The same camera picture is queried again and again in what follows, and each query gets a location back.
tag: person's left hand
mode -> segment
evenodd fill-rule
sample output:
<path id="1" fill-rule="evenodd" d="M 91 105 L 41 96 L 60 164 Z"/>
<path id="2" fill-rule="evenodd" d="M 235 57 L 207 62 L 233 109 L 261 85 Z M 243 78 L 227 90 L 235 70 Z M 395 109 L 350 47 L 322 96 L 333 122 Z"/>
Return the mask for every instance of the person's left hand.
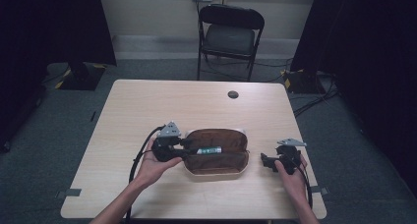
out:
<path id="1" fill-rule="evenodd" d="M 146 151 L 151 150 L 154 139 L 150 139 Z M 168 168 L 174 167 L 182 161 L 181 157 L 175 157 L 167 162 L 159 162 L 152 151 L 146 152 L 142 158 L 142 165 L 138 175 L 134 179 L 148 187 L 155 183 Z"/>

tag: chair backrest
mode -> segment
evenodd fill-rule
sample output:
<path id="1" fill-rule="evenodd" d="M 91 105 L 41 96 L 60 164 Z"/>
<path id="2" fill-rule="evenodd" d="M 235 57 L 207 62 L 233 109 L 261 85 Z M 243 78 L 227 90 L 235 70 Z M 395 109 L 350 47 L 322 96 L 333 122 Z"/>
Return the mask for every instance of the chair backrest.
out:
<path id="1" fill-rule="evenodd" d="M 264 29 L 264 17 L 255 10 L 240 7 L 211 4 L 199 13 L 200 23 L 239 28 Z"/>

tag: gray carpet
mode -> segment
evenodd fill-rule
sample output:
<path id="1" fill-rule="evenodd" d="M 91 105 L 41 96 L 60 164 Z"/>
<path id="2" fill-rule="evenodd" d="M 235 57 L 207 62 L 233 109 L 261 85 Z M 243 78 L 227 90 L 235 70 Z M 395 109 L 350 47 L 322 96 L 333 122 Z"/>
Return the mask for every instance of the gray carpet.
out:
<path id="1" fill-rule="evenodd" d="M 284 60 L 257 62 L 285 65 Z M 42 103 L 11 141 L 11 151 L 0 154 L 0 223 L 88 223 L 63 219 L 63 199 L 55 196 L 70 188 L 114 81 L 193 81 L 196 66 L 197 60 L 120 60 L 117 67 L 105 71 L 95 91 L 58 90 L 54 86 L 59 79 L 47 82 Z M 244 65 L 212 66 L 228 75 L 245 77 L 247 73 Z M 65 68 L 65 64 L 50 65 L 47 79 Z M 252 82 L 274 80 L 283 69 L 256 65 Z M 202 73 L 202 81 L 234 79 Z M 329 77 L 321 76 L 321 80 L 329 87 Z M 317 97 L 288 96 L 294 110 Z M 417 223 L 416 199 L 386 157 L 364 136 L 341 97 L 310 108 L 297 122 L 317 180 L 329 190 L 324 196 L 328 216 L 322 223 Z"/>

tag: person's right hand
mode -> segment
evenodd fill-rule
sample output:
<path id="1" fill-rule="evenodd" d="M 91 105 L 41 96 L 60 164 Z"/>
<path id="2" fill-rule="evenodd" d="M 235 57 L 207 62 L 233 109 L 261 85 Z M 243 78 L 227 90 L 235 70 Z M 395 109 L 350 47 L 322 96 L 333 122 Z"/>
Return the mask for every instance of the person's right hand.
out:
<path id="1" fill-rule="evenodd" d="M 300 154 L 301 163 L 300 166 L 301 171 L 305 172 L 304 169 L 307 167 L 307 162 L 303 157 L 303 154 Z M 307 201 L 306 198 L 306 183 L 304 181 L 303 174 L 296 169 L 293 175 L 289 175 L 286 171 L 284 166 L 279 160 L 275 160 L 275 166 L 278 170 L 279 177 L 282 180 L 285 190 L 291 197 L 291 200 L 294 202 L 304 202 Z"/>

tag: hand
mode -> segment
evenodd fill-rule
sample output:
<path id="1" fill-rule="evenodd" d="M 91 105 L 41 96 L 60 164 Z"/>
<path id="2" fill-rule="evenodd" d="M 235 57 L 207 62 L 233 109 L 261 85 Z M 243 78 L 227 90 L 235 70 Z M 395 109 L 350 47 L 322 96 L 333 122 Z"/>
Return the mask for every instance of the hand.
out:
<path id="1" fill-rule="evenodd" d="M 142 165 L 139 169 L 138 175 L 134 179 L 135 183 L 143 184 L 148 187 L 155 183 L 168 168 L 171 168 L 182 161 L 182 158 L 175 157 L 167 162 L 159 162 L 151 152 L 154 139 L 150 139 L 144 157 L 142 158 Z"/>
<path id="2" fill-rule="evenodd" d="M 301 163 L 303 164 L 300 166 L 301 171 L 305 172 L 305 167 L 307 167 L 307 162 L 303 157 L 303 154 L 300 154 Z M 275 166 L 278 170 L 279 177 L 282 180 L 285 190 L 288 192 L 291 200 L 294 202 L 303 202 L 307 201 L 306 198 L 306 184 L 304 181 L 303 174 L 296 169 L 293 175 L 288 175 L 285 171 L 284 166 L 279 160 L 275 160 Z"/>

